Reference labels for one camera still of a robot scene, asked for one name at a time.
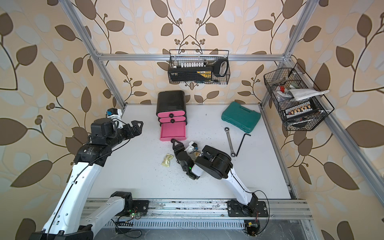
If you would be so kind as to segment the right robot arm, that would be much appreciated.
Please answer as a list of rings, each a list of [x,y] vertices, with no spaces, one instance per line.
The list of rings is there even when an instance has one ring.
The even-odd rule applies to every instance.
[[[176,139],[172,139],[171,143],[177,162],[192,180],[197,180],[207,173],[217,180],[223,180],[233,192],[236,198],[227,202],[229,217],[269,216],[269,202],[259,201],[256,193],[244,185],[228,154],[206,145],[197,157],[192,159],[192,154],[198,151],[196,143],[190,142],[187,148]]]

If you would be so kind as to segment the pink bottom drawer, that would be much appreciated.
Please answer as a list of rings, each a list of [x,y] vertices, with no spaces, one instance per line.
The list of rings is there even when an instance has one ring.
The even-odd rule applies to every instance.
[[[162,124],[160,140],[162,142],[167,142],[171,141],[172,139],[178,141],[184,141],[187,139],[185,122]]]

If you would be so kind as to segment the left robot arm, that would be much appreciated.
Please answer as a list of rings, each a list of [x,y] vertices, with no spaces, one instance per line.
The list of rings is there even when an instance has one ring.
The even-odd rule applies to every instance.
[[[119,119],[102,118],[92,123],[88,141],[76,153],[69,182],[59,203],[43,229],[31,233],[31,240],[92,240],[116,215],[135,212],[132,194],[117,191],[81,221],[90,191],[107,158],[121,148],[122,142],[129,142],[142,133],[142,121],[121,123],[118,127],[119,122]]]

